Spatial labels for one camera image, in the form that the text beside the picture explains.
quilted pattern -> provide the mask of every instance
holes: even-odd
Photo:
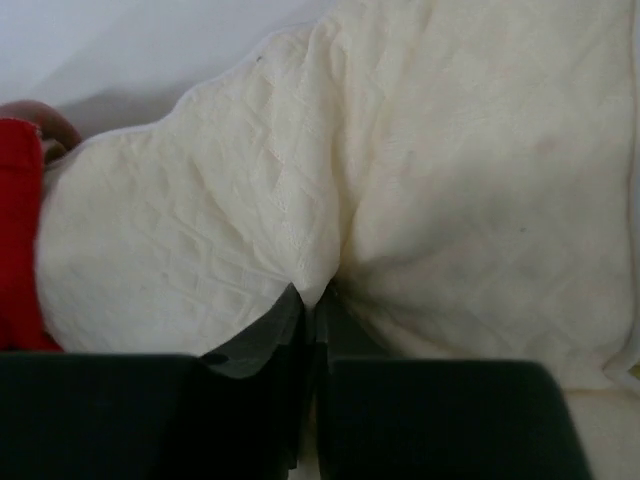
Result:
[[[289,281],[313,305],[336,276],[405,353],[611,387],[635,297],[633,4],[345,0],[270,37],[53,174],[48,328],[72,351],[200,354]]]

